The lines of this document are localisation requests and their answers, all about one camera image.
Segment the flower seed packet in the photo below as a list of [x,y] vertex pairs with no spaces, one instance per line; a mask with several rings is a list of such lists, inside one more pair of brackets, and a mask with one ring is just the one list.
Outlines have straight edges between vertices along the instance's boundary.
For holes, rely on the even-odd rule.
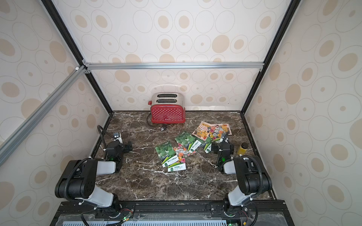
[[185,157],[188,154],[188,150],[184,147],[174,148],[176,153],[177,161],[170,166],[168,166],[168,172],[174,171],[183,171],[186,170],[186,160]]
[[208,133],[212,141],[220,141],[226,133],[228,133],[229,136],[232,135],[229,124],[212,124],[208,129]]

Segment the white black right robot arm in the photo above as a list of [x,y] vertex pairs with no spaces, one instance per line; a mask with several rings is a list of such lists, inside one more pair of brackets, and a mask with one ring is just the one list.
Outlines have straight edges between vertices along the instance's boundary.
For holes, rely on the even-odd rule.
[[229,132],[223,133],[221,142],[211,145],[211,151],[218,154],[216,168],[223,174],[235,174],[238,185],[224,199],[224,211],[243,207],[255,198],[272,189],[272,180],[260,157],[242,155],[232,157],[234,144],[228,140]]

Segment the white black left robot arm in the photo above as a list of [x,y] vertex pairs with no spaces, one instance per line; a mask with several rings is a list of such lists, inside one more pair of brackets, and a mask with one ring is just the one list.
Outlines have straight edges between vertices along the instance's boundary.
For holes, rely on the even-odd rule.
[[104,144],[105,157],[69,161],[55,185],[54,193],[57,198],[79,202],[80,205],[86,203],[97,208],[120,211],[118,196],[98,187],[96,177],[119,172],[123,166],[124,155],[133,150],[133,144],[130,141],[124,143],[119,132],[110,134],[100,125],[97,130]]

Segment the green seed packet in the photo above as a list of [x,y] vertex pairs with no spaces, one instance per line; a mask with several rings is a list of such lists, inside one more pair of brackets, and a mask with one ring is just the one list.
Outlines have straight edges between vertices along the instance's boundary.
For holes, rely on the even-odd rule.
[[189,153],[196,152],[196,150],[202,145],[202,142],[199,141],[198,138],[186,131],[179,134],[175,138],[175,141],[180,148],[182,148],[184,151],[188,151]]
[[201,145],[202,149],[204,150],[205,153],[209,153],[211,152],[211,144],[212,144],[212,139],[210,137],[208,137],[204,143]]
[[155,147],[156,153],[162,163],[162,167],[169,167],[179,161],[179,158],[173,149],[170,141],[160,144]]

